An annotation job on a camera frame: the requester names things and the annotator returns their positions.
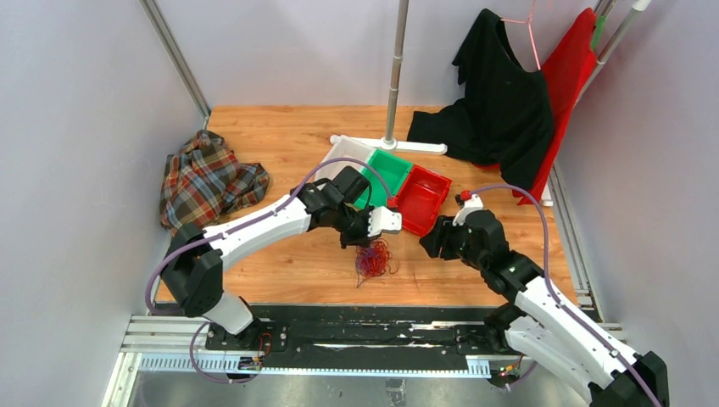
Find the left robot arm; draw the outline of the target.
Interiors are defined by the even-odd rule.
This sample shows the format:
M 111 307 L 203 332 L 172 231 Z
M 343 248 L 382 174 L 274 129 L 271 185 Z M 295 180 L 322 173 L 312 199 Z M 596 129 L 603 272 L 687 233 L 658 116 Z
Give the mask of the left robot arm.
M 333 179 L 304 182 L 262 210 L 225 224 L 181 226 L 159 266 L 158 276 L 179 311 L 220 325 L 230 343 L 249 350 L 259 341 L 259 327 L 246 301 L 226 293 L 223 278 L 241 259 L 288 237 L 332 228 L 342 248 L 366 247 L 381 235 L 385 208 L 354 206 L 371 186 L 351 166 Z

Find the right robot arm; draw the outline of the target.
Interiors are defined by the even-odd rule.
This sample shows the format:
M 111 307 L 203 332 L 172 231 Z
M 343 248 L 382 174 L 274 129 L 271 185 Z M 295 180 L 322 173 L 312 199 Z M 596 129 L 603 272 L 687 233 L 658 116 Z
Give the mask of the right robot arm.
M 667 406 L 668 369 L 654 352 L 639 354 L 592 321 L 544 270 L 510 248 L 489 210 L 440 216 L 420 240 L 431 258 L 458 259 L 506 299 L 484 321 L 485 343 L 536 361 L 589 406 Z

